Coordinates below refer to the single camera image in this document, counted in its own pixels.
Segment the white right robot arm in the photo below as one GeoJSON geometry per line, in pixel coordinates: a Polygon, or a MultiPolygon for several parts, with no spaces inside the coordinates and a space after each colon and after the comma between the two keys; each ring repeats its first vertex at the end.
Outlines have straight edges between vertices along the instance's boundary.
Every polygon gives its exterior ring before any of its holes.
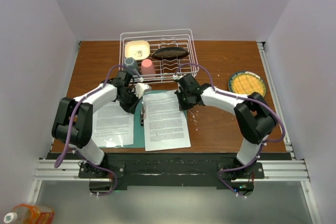
{"type": "Polygon", "coordinates": [[[191,74],[175,74],[173,80],[178,85],[175,94],[181,111],[201,105],[218,108],[235,116],[243,142],[233,164],[219,173],[234,172],[239,178],[250,175],[262,147],[267,143],[267,137],[280,123],[278,115],[267,105],[263,96],[257,92],[239,95],[209,83],[200,85],[191,74]]]}

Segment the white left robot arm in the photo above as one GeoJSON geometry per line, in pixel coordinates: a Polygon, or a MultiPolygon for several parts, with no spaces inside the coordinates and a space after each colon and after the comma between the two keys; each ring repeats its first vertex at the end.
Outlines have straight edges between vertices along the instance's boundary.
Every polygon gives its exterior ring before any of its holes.
{"type": "Polygon", "coordinates": [[[51,130],[52,137],[65,145],[54,163],[58,168],[69,150],[84,160],[84,170],[91,171],[97,178],[107,174],[116,178],[109,167],[107,154],[92,139],[93,114],[109,102],[119,102],[128,114],[134,114],[141,98],[151,87],[138,82],[130,86],[133,76],[120,70],[115,78],[105,79],[97,88],[76,98],[60,100],[51,130]]]}

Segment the teal file folder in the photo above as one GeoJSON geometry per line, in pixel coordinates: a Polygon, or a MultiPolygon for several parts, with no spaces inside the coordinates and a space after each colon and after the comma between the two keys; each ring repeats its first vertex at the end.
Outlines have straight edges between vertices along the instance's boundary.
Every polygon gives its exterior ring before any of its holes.
{"type": "Polygon", "coordinates": [[[128,145],[126,147],[114,147],[114,148],[144,148],[145,140],[144,140],[144,128],[140,125],[140,109],[142,103],[140,102],[137,105],[137,108],[134,113],[134,131],[133,131],[133,140],[134,143],[132,145],[128,145]]]}

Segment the metal folder clip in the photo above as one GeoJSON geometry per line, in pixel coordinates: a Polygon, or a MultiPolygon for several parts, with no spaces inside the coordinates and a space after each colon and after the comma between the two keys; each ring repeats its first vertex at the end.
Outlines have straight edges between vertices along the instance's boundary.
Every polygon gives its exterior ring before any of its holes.
{"type": "Polygon", "coordinates": [[[142,104],[140,109],[140,125],[144,126],[144,119],[145,119],[145,106],[142,104]]]}

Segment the printed paper sheet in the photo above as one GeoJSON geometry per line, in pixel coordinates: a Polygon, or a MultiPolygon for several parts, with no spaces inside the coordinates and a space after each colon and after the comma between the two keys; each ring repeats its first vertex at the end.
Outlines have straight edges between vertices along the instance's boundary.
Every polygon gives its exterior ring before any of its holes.
{"type": "Polygon", "coordinates": [[[99,148],[126,147],[134,143],[134,115],[118,101],[109,102],[93,114],[92,139],[99,148]]]}

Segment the remaining printed paper stack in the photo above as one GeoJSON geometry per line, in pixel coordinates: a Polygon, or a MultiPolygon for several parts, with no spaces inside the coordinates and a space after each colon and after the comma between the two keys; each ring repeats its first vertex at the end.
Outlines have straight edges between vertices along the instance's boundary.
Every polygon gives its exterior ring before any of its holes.
{"type": "Polygon", "coordinates": [[[146,151],[191,147],[187,118],[180,111],[175,91],[147,94],[143,105],[146,151]]]}

